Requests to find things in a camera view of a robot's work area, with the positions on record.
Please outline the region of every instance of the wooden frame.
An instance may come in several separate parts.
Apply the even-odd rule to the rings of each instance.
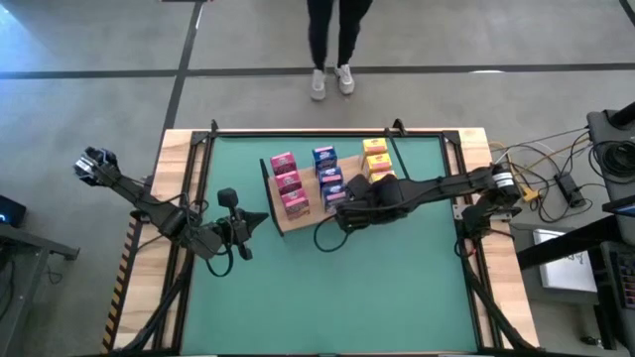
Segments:
[[[485,131],[482,128],[457,128],[457,129],[409,129],[409,132],[443,132],[447,130],[456,131],[460,136],[460,147],[465,168],[468,171],[478,167],[488,166],[491,163],[491,155],[487,144]],[[191,144],[192,132],[203,130],[169,130],[166,132],[162,144],[155,179],[152,187],[152,194],[158,199],[165,199],[182,190],[184,172],[188,150]],[[383,135],[384,129],[231,129],[218,130],[221,135],[249,135],[285,132],[288,134],[315,133],[368,133],[369,136]],[[458,163],[453,146],[446,144],[447,158],[452,174],[458,174]],[[198,185],[198,174],[200,172],[202,150],[196,152],[190,194],[194,195]],[[170,250],[168,240],[159,240],[144,248],[134,257],[134,262],[128,262],[124,258],[130,258],[130,250],[133,245],[144,242],[157,236],[157,230],[151,225],[145,225],[141,229],[139,224],[133,222],[131,227],[137,229],[129,230],[129,237],[124,245],[122,264],[115,284],[115,295],[113,296],[113,306],[106,323],[106,334],[102,352],[110,348],[125,346],[134,338],[139,329],[147,321],[153,310],[159,303],[161,296],[164,274],[166,271],[167,257]],[[495,223],[493,228],[509,231],[509,226],[504,223]],[[525,294],[522,276],[513,242],[501,234],[490,234],[482,241],[484,260],[487,263],[486,269],[489,276],[492,294],[501,310],[505,313],[510,322],[530,343],[538,346],[538,338],[533,323],[529,303]],[[471,259],[472,269],[478,273],[478,265],[475,259]],[[478,320],[482,331],[482,339],[485,347],[494,346],[491,334],[489,317],[483,305],[476,299]],[[173,304],[168,315],[167,328],[164,331],[164,346],[170,346],[173,336],[174,316],[176,314],[176,304]],[[510,347],[504,340],[504,346]]]

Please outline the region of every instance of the yellow box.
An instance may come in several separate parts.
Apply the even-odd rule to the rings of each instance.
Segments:
[[[393,163],[390,161],[388,154],[373,155],[364,160],[364,166],[362,170],[367,179],[371,174],[390,171],[393,167]]]
[[[375,173],[375,174],[371,174],[370,175],[370,183],[375,183],[380,179],[383,179],[386,175],[392,175],[394,177],[396,177],[397,175],[395,175],[395,172],[390,170],[390,171],[385,171],[385,172],[381,172],[381,173]]]
[[[373,155],[387,154],[388,145],[385,138],[365,139],[361,142],[361,165],[364,165],[366,158]]]

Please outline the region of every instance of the blue box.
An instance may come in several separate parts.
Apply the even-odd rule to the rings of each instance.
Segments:
[[[319,180],[319,190],[321,191],[326,185],[344,184],[344,175],[340,167],[322,170],[317,174]]]
[[[314,154],[314,168],[316,175],[326,169],[332,169],[337,167],[337,154],[335,153],[335,147],[323,147],[313,150]]]
[[[321,202],[324,204],[324,211],[328,214],[335,214],[335,207],[347,200],[346,186],[343,184],[326,185],[321,190]]]

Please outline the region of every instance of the yellow and black tape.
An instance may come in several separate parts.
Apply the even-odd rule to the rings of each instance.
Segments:
[[[105,331],[103,339],[101,340],[101,353],[108,353],[112,351],[114,347],[115,336],[117,334],[117,328],[119,327],[123,302],[126,299],[126,292],[128,291],[128,284],[130,283],[135,252],[139,245],[142,227],[143,223],[134,218],[131,218],[128,223],[123,252],[121,253],[117,278],[112,293],[112,300],[110,301],[110,310],[108,311]]]

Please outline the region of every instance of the pink box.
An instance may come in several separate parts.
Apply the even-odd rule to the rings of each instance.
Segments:
[[[274,170],[274,176],[298,169],[296,166],[296,159],[291,152],[280,154],[271,158],[271,168]]]
[[[283,194],[281,198],[289,219],[296,219],[310,213],[309,199],[303,188]]]
[[[300,175],[296,171],[276,176],[276,186],[280,194],[287,194],[302,188]]]

